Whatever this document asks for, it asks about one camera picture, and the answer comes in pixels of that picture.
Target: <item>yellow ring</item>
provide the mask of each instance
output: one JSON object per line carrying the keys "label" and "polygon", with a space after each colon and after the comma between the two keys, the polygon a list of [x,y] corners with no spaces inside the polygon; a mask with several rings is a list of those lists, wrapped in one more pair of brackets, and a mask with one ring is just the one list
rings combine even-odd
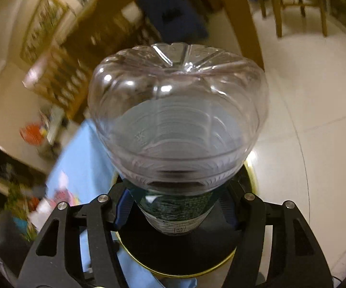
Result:
{"label": "yellow ring", "polygon": [[[249,176],[249,181],[250,184],[252,186],[252,191],[254,194],[258,193],[258,185],[256,182],[256,177],[255,177],[255,173],[253,170],[253,167],[251,165],[248,165],[248,163],[245,161],[245,163],[243,164],[247,170],[247,174]],[[224,260],[222,260],[220,263],[218,263],[217,265],[213,266],[212,268],[209,268],[206,271],[202,271],[200,273],[196,273],[196,274],[192,274],[192,275],[171,275],[171,274],[165,274],[165,273],[161,273],[155,270],[152,270],[151,268],[149,268],[148,266],[142,264],[140,261],[138,261],[131,253],[130,251],[124,246],[124,244],[122,243],[120,234],[118,232],[116,232],[116,236],[120,242],[120,244],[122,245],[122,247],[125,249],[125,251],[132,257],[132,259],[137,262],[140,266],[146,268],[148,271],[150,271],[151,273],[155,274],[155,275],[160,275],[160,276],[164,276],[164,277],[170,277],[170,278],[191,278],[191,277],[197,277],[197,276],[201,276],[201,275],[205,275],[207,273],[210,273],[212,271],[214,271],[215,269],[219,268],[220,266],[222,266],[223,264],[225,264],[229,259],[231,259],[234,254],[235,254],[235,249],[231,252],[231,254],[229,254]]]}

